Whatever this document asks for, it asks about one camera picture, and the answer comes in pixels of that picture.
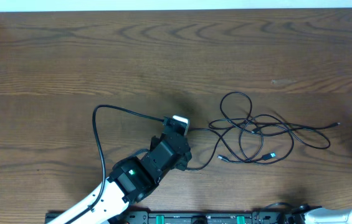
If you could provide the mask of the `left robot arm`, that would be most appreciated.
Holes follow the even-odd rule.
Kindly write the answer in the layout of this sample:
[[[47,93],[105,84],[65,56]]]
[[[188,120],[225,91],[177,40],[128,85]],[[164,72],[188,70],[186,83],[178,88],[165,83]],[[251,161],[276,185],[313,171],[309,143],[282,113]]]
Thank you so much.
[[[155,147],[141,159],[133,156],[117,163],[104,184],[49,224],[104,223],[149,196],[170,170],[186,169],[192,155],[184,136],[163,134],[151,142]]]

